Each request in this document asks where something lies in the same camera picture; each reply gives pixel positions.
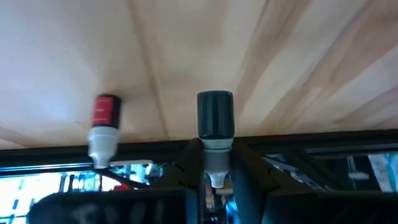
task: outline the black metal frame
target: black metal frame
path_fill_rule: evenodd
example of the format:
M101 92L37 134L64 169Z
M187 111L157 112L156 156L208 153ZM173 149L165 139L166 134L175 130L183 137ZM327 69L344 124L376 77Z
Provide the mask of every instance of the black metal frame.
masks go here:
M260 156L305 151L316 159L337 159L398 151L398 129L237 138ZM120 144L114 161L172 162L188 141ZM88 146L0 151L0 176L90 170Z

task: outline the wood grain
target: wood grain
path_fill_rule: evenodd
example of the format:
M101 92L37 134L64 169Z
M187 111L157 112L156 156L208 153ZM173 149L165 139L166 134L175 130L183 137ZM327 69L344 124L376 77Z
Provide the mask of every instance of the wood grain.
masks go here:
M197 135L235 95L238 136L398 128L396 0L5 0L0 149L86 144L123 98L122 142Z

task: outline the wooden ceiling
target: wooden ceiling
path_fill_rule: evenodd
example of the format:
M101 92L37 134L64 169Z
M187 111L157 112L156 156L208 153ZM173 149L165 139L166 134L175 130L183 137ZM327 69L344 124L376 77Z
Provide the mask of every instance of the wooden ceiling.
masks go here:
M235 95L238 136L398 128L397 0L4 0L0 149L197 135L196 94Z

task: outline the wire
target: wire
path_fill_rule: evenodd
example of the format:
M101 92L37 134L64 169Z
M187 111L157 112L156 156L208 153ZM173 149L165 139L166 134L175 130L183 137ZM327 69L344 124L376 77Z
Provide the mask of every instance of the wire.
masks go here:
M127 185L130 189L143 189L149 187L149 185L136 182L120 175L115 174L114 172L110 171L109 169L93 169L93 172L96 172L99 175L103 175L105 177L109 177L110 179L116 180L121 184Z

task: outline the cable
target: cable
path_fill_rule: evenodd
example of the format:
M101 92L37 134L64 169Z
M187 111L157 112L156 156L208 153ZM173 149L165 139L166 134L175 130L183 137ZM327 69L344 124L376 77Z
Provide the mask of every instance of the cable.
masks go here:
M110 179L116 180L121 184L127 185L130 189L143 189L149 187L149 185L136 182L120 175L115 174L114 172L110 171L109 169L93 169L93 172L96 172L99 175L103 175L105 177L109 177Z

